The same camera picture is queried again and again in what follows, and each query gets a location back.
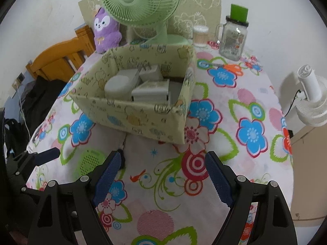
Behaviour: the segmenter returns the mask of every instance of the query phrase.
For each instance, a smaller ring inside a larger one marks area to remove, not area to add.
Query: black power cord
[[[292,108],[292,106],[293,106],[293,103],[294,103],[294,101],[295,101],[295,99],[296,99],[296,95],[297,95],[298,93],[301,93],[301,90],[296,91],[295,96],[294,96],[294,98],[293,98],[293,101],[292,101],[292,103],[291,103],[291,105],[290,105],[290,107],[289,107],[289,110],[288,110],[288,112],[285,114],[284,117],[286,117],[287,114],[290,112],[290,110],[291,110],[291,108]]]

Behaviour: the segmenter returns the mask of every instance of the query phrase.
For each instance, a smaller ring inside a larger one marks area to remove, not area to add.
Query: cabinet door
[[[293,220],[327,215],[327,125],[314,128],[293,145]]]

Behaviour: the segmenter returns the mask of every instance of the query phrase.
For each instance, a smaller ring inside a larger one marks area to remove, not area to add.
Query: table
[[[105,201],[97,207],[114,244],[211,244],[229,208],[220,201],[204,165],[205,152],[210,150],[236,174],[253,182],[277,181],[290,206],[290,138],[278,98],[261,64],[249,50],[237,63],[224,59],[215,42],[196,51],[197,83],[184,145],[94,124],[82,113],[69,92],[101,58],[94,53],[33,134],[29,152],[57,147],[61,155],[36,167],[27,186],[44,190],[52,179],[60,184],[72,182],[102,163],[112,150],[123,148],[125,169],[119,171]],[[256,207],[251,207],[240,244],[249,238]]]

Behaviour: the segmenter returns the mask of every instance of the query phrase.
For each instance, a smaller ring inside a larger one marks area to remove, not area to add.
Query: fan
[[[167,20],[179,0],[102,0],[103,6],[118,22],[132,27],[155,27],[157,35],[146,44],[189,44],[179,35],[167,35]]]
[[[315,75],[315,71],[304,65],[298,70],[298,78],[304,88],[305,97],[296,105],[299,119],[306,125],[314,127],[327,123],[327,80]]]

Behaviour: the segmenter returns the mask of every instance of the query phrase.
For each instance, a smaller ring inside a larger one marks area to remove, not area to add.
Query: white fan
[[[296,105],[299,119],[306,125],[323,126],[327,123],[327,79],[316,76],[309,65],[299,68],[298,78],[305,93]]]

